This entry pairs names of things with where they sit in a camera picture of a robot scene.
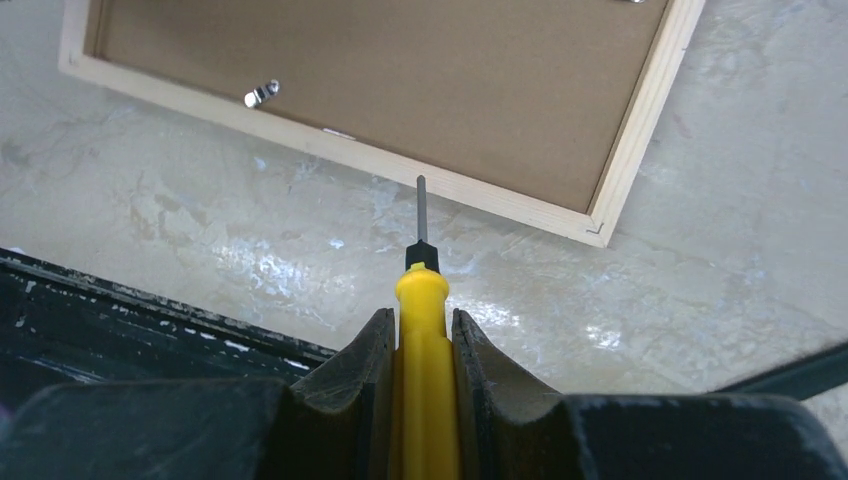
wooden frame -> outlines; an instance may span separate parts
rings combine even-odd
[[[589,213],[578,213],[87,54],[100,0],[66,0],[59,69],[148,102],[405,185],[428,178],[433,194],[589,245],[604,247],[636,177],[705,0],[670,0]]]

screwdriver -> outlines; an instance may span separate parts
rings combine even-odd
[[[439,253],[427,243],[427,191],[419,176],[418,242],[406,248],[406,273],[395,287],[400,341],[393,358],[391,477],[458,479],[459,425],[453,349],[445,328],[450,287]]]

white marble surface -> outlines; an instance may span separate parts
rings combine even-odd
[[[395,304],[411,189],[60,75],[61,14],[0,2],[0,245],[334,348]],[[449,304],[564,392],[845,340],[846,138],[848,2],[712,0],[610,248],[432,199]]]

yellow screwdriver handle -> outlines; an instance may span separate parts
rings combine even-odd
[[[449,290],[447,280],[423,262],[413,264],[395,287],[400,346],[394,365],[399,370],[395,380],[400,382],[394,421],[399,422],[395,435],[400,434],[401,443],[397,451],[401,458],[393,459],[395,478],[399,472],[404,480],[460,477],[453,350],[445,328]]]

brown cardboard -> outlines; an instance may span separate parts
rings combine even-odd
[[[95,56],[586,212],[668,0],[104,0]]]

